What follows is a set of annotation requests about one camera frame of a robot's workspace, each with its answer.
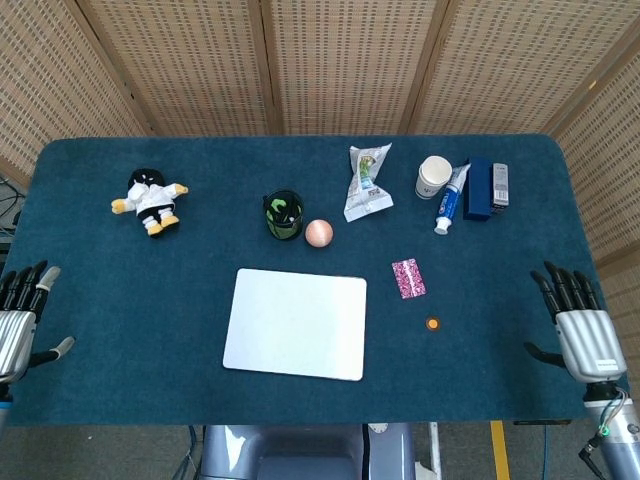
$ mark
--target robotic hand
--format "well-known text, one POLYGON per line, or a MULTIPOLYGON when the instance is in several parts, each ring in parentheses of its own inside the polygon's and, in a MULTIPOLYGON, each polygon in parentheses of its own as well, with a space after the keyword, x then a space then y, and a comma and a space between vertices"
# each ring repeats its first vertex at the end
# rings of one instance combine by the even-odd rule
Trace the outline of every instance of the robotic hand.
POLYGON ((75 339, 67 337, 46 352, 31 353, 47 296, 60 274, 58 267, 43 261, 20 273, 11 271, 0 280, 0 435, 6 423, 13 398, 9 385, 20 380, 28 368, 53 362, 65 355, 75 339))
POLYGON ((600 480, 604 476, 590 458, 602 445, 605 461, 615 480, 640 480, 640 421, 629 394, 616 381, 627 371, 620 342, 609 314, 600 308, 589 279, 544 262, 553 288, 536 271, 536 281, 551 315, 562 354, 524 344, 543 363, 566 369, 586 384, 584 405, 597 422, 595 435, 580 451, 580 458, 600 480))

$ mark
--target black and white plush toy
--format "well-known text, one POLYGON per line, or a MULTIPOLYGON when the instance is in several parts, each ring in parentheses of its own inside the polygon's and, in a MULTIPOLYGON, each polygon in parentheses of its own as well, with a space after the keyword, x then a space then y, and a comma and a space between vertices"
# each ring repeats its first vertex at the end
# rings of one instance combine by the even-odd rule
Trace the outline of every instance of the black and white plush toy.
POLYGON ((131 174, 127 198, 111 202, 111 211, 124 213, 135 210, 147 234, 154 237, 180 221, 173 213, 173 199, 188 192, 189 189, 179 183, 166 186, 158 170, 140 168, 131 174))

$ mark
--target white tablet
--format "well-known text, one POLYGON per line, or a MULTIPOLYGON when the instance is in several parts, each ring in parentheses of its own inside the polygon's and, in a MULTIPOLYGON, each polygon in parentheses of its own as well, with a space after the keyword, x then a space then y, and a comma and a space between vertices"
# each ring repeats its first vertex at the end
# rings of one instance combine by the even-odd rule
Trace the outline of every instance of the white tablet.
POLYGON ((366 298, 363 278, 240 269, 222 364, 360 380, 366 298))

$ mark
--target blue box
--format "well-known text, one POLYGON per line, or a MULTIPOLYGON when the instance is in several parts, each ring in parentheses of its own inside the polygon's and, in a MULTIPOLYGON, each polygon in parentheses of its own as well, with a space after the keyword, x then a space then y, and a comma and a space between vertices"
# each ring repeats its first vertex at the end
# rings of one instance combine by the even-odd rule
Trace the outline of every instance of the blue box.
POLYGON ((471 168, 464 184, 465 220, 485 221, 491 217, 492 162, 484 157, 469 157, 471 168))

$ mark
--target pink packet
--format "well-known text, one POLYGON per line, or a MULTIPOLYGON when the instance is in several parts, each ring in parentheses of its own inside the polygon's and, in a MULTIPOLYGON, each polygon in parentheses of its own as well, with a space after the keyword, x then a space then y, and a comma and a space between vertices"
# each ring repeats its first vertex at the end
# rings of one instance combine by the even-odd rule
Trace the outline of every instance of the pink packet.
POLYGON ((419 297, 427 293, 427 287, 422 282, 422 276, 415 258, 394 262, 391 266, 403 300, 419 297))

